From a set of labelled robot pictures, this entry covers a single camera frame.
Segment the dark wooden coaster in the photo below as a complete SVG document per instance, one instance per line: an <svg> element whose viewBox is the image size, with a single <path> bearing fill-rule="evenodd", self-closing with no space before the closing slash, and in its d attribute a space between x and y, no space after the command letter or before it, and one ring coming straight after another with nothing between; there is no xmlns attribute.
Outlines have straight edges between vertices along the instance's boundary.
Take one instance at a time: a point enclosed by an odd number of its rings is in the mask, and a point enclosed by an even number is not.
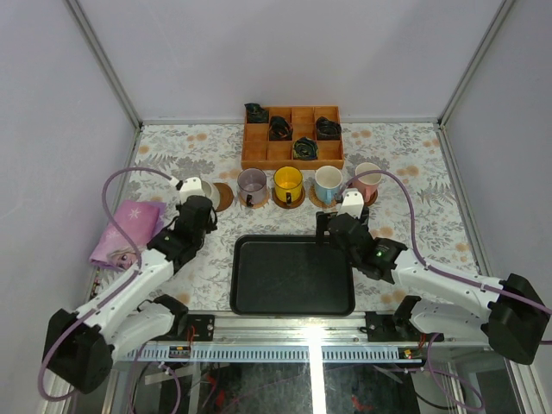
<svg viewBox="0 0 552 414"><path fill-rule="evenodd" d="M280 200L277 197L275 188L272 188L272 198L273 198L273 201L276 203L276 205L279 206L280 208L285 209L285 210L292 210L292 209L295 209L295 208L299 207L304 202L305 189L304 189L304 187L302 187L300 197L297 200L291 202L290 204L288 204L285 201Z"/></svg>
<svg viewBox="0 0 552 414"><path fill-rule="evenodd" d="M378 185L366 185L360 181L349 184L347 189L357 190L364 199L364 205L370 206L375 203L378 197Z"/></svg>
<svg viewBox="0 0 552 414"><path fill-rule="evenodd" d="M226 183L217 182L214 184L219 193L219 205L216 212L222 212L228 209L234 201L234 193L230 186Z"/></svg>

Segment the white cup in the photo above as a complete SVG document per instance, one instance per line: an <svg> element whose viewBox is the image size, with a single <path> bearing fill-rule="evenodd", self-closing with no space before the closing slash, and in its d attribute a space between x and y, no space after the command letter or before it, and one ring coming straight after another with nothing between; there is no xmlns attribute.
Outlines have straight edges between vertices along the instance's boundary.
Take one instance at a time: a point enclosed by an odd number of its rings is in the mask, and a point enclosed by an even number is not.
<svg viewBox="0 0 552 414"><path fill-rule="evenodd" d="M220 204L220 192L217 187L206 180L201 180L202 190L204 195L212 202L213 208L216 210Z"/></svg>

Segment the pink cup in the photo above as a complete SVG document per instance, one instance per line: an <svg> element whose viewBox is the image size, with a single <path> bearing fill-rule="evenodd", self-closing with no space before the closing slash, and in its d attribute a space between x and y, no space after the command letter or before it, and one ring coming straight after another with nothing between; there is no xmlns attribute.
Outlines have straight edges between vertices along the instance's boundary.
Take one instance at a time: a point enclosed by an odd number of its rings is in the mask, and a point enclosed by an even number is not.
<svg viewBox="0 0 552 414"><path fill-rule="evenodd" d="M357 176L366 172L370 172L370 174L355 179L352 184L352 186L364 197L365 202L367 202L377 191L379 183L382 180L380 167L371 162L359 164L354 170L354 175Z"/></svg>

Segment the light blue cup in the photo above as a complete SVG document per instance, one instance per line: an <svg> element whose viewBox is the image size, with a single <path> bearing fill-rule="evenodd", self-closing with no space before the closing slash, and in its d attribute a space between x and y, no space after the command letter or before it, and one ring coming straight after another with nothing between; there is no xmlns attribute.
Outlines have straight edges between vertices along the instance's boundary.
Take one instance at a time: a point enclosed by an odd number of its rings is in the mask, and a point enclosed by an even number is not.
<svg viewBox="0 0 552 414"><path fill-rule="evenodd" d="M330 205L342 185L342 173L334 166L321 166L315 172L315 195L320 202Z"/></svg>

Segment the yellow cup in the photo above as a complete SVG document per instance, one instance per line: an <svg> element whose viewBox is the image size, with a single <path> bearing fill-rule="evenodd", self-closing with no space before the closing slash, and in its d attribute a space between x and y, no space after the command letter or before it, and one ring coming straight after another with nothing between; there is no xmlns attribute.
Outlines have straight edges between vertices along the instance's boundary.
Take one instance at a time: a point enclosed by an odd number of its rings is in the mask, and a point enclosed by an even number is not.
<svg viewBox="0 0 552 414"><path fill-rule="evenodd" d="M273 175L276 198L291 205L301 197L303 174L293 166L283 166Z"/></svg>

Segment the purple cup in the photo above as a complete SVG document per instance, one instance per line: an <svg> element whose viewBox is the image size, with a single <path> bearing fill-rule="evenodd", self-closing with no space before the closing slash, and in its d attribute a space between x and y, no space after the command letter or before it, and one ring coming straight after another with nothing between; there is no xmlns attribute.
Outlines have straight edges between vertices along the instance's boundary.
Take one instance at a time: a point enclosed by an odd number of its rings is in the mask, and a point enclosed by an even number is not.
<svg viewBox="0 0 552 414"><path fill-rule="evenodd" d="M267 191L267 176L258 168L248 168L240 173L237 184L239 192L250 192L263 198L264 191Z"/></svg>

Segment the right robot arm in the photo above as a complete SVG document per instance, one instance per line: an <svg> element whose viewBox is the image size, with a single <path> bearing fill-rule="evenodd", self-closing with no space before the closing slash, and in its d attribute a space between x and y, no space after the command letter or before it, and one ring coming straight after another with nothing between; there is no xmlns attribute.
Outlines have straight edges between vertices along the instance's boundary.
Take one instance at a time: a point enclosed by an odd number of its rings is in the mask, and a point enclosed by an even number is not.
<svg viewBox="0 0 552 414"><path fill-rule="evenodd" d="M407 296L393 315L395 334L403 340L442 334L484 341L496 353L529 365L547 329L551 310L531 283L512 273L507 279L455 274L424 262L403 243L372 237L367 214L316 214L318 244L342 251L348 263L370 279L427 292L442 303Z"/></svg>

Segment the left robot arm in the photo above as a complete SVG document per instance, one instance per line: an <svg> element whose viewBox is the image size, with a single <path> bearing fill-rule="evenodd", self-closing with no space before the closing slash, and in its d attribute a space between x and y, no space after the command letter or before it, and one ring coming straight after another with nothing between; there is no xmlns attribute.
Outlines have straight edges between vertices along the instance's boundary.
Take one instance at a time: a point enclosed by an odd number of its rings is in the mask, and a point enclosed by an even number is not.
<svg viewBox="0 0 552 414"><path fill-rule="evenodd" d="M163 294L148 295L192 261L204 238L216 230L207 197L193 195L178 206L135 263L108 288L73 312L60 309L47 326L40 370L50 370L83 394L97 389L113 364L153 339L179 340L187 334L187 307Z"/></svg>

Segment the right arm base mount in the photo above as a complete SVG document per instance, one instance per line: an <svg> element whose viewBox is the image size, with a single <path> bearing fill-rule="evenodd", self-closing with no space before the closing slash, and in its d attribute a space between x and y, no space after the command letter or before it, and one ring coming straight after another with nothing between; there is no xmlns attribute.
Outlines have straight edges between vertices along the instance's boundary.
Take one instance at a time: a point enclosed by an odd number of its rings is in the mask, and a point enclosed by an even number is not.
<svg viewBox="0 0 552 414"><path fill-rule="evenodd" d="M419 296L407 295L391 314L377 311L365 312L365 326L359 331L367 335L370 342L420 342L429 340L435 332L423 325L425 319L437 316L448 304L439 304Z"/></svg>

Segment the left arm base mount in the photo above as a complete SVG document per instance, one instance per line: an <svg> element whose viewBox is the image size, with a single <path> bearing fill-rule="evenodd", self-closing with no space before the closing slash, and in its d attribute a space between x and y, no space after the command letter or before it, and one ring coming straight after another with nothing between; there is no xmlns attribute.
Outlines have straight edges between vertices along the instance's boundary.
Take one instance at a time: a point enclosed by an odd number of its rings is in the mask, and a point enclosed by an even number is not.
<svg viewBox="0 0 552 414"><path fill-rule="evenodd" d="M136 308L141 315L154 304L163 305L174 315L172 327L163 334L158 334L152 341L212 342L214 338L215 316L208 314L191 314L188 307L175 297L163 294L154 300L146 299Z"/></svg>

